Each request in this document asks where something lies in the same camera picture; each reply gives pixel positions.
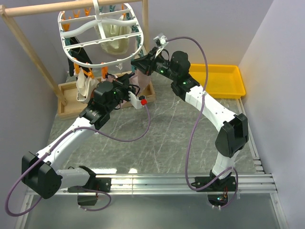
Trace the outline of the orange clothes peg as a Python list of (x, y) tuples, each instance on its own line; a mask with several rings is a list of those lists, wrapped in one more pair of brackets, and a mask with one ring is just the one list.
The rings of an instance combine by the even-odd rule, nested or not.
[(106, 81), (108, 79), (108, 66), (104, 66), (101, 68), (102, 81)]

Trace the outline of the white clip hanger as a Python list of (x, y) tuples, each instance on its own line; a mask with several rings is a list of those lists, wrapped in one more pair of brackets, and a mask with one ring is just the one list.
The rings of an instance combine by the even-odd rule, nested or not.
[[(140, 27), (137, 17), (130, 4), (123, 3), (123, 9), (103, 13), (100, 11), (99, 3), (94, 0), (94, 15), (86, 14), (84, 17), (75, 17), (65, 19), (65, 12), (61, 11), (58, 15), (58, 26), (62, 47), (66, 56), (75, 64), (88, 68), (102, 68), (104, 66), (118, 65), (125, 61), (133, 59), (140, 53), (144, 53), (144, 33)], [(95, 28), (98, 33), (98, 39), (80, 42), (74, 45), (66, 45), (65, 40), (70, 37), (76, 37), (85, 33), (87, 30)], [(117, 59), (111, 62), (102, 62), (100, 64), (89, 64), (78, 61), (73, 58), (69, 52), (73, 48), (84, 48), (90, 45), (100, 44), (101, 46), (113, 46), (119, 42), (128, 42), (131, 37), (135, 37), (137, 44), (135, 51), (128, 57)]]

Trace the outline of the pink underwear navy trim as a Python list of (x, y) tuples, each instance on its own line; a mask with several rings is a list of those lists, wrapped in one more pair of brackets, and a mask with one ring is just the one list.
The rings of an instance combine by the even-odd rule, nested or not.
[[(106, 81), (111, 82), (114, 78), (123, 76), (125, 73), (132, 73), (132, 72), (128, 71), (128, 72), (114, 73), (114, 74), (108, 73), (108, 79)], [(130, 83), (138, 85), (135, 74), (130, 78)], [(142, 95), (145, 96), (145, 98), (147, 99), (147, 102), (149, 102), (149, 103), (154, 102), (156, 100), (156, 94), (155, 94), (155, 90), (153, 88), (152, 81), (142, 92), (139, 92), (137, 96), (142, 96)]]

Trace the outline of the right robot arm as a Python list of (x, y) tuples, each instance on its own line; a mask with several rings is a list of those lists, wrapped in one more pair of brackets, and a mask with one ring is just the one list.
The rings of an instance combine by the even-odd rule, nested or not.
[(169, 60), (154, 47), (148, 54), (131, 61), (131, 65), (141, 73), (150, 76), (158, 73), (172, 81), (171, 88), (176, 96), (200, 111), (216, 128), (218, 135), (215, 147), (218, 151), (215, 165), (210, 171), (210, 180), (202, 187), (188, 183), (194, 191), (211, 188), (222, 190), (234, 170), (239, 152), (248, 142), (248, 119), (244, 114), (236, 114), (212, 98), (189, 73), (191, 64), (188, 54), (175, 51)]

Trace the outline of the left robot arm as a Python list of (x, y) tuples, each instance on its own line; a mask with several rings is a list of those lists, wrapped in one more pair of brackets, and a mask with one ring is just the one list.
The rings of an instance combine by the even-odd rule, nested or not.
[(59, 189), (81, 187), (90, 192), (96, 187), (96, 174), (85, 166), (63, 170), (62, 164), (82, 143), (99, 131), (110, 119), (110, 114), (123, 101), (129, 101), (136, 88), (130, 84), (132, 73), (111, 82), (97, 84), (93, 96), (74, 123), (54, 142), (37, 153), (26, 153), (21, 161), (23, 184), (42, 198), (52, 197)]

